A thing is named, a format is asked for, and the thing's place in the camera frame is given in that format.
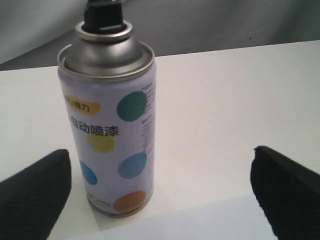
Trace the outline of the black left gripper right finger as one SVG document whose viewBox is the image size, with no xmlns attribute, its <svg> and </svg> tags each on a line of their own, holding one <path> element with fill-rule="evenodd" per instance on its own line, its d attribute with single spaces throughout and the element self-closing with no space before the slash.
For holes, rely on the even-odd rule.
<svg viewBox="0 0 320 240">
<path fill-rule="evenodd" d="M 320 238 L 320 175 L 267 146 L 255 148 L 252 191 L 279 240 Z"/>
</svg>

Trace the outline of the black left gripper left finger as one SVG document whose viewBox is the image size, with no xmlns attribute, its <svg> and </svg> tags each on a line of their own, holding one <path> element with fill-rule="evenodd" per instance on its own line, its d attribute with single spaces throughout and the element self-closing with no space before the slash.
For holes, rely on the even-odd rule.
<svg viewBox="0 0 320 240">
<path fill-rule="evenodd" d="M 57 149 L 0 183 L 0 238 L 46 240 L 72 189 L 69 152 Z"/>
</svg>

